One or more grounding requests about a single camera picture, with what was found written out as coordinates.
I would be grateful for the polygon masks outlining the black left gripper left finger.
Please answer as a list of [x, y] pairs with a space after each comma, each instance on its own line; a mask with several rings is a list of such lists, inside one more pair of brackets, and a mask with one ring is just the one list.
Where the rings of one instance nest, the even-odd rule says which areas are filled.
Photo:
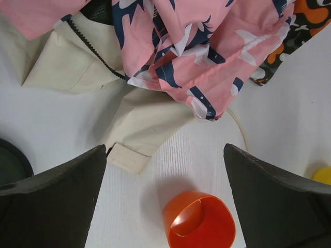
[[85, 247], [106, 147], [1, 187], [1, 247]]

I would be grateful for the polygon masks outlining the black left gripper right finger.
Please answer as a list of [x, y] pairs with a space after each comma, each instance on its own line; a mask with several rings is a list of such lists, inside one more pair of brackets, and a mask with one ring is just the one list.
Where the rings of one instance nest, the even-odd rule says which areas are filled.
[[330, 247], [330, 186], [226, 144], [224, 163], [247, 247]]

